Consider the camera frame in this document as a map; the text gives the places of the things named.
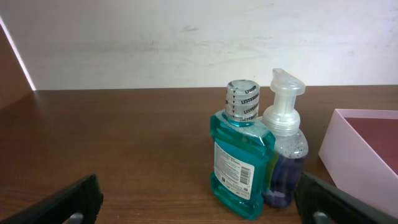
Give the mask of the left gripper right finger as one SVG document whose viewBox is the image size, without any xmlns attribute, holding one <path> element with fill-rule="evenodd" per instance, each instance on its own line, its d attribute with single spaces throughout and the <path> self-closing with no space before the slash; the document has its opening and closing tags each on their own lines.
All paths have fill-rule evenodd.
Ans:
<svg viewBox="0 0 398 224">
<path fill-rule="evenodd" d="M 394 224 L 394 218 L 318 177 L 302 172 L 294 191 L 302 223 Z"/>
</svg>

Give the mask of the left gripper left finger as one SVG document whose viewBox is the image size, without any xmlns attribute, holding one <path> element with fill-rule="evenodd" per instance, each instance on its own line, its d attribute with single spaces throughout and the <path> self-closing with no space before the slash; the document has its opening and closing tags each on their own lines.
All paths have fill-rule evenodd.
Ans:
<svg viewBox="0 0 398 224">
<path fill-rule="evenodd" d="M 95 223 L 104 195 L 97 176 L 87 175 L 64 189 L 12 215 L 1 223 Z"/>
</svg>

